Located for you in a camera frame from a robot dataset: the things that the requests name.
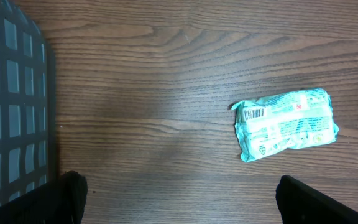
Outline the teal tissue pack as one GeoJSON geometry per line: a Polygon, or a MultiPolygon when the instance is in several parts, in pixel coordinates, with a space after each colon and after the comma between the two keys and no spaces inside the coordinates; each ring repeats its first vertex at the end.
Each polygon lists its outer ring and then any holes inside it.
{"type": "Polygon", "coordinates": [[[244,162],[331,144],[339,132],[331,97],[321,88],[242,100],[231,109],[236,111],[234,127],[244,162]]]}

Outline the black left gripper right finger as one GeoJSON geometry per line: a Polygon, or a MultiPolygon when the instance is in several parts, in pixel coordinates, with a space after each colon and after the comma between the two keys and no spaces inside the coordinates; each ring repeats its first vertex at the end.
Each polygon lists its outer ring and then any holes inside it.
{"type": "Polygon", "coordinates": [[[283,224],[358,224],[358,212],[284,175],[276,188],[283,224]]]}

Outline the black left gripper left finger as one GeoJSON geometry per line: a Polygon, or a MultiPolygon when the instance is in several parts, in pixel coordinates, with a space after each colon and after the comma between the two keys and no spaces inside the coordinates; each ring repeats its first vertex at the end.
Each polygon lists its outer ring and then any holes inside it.
{"type": "Polygon", "coordinates": [[[69,171],[0,207],[0,223],[80,224],[86,205],[86,178],[69,171]]]}

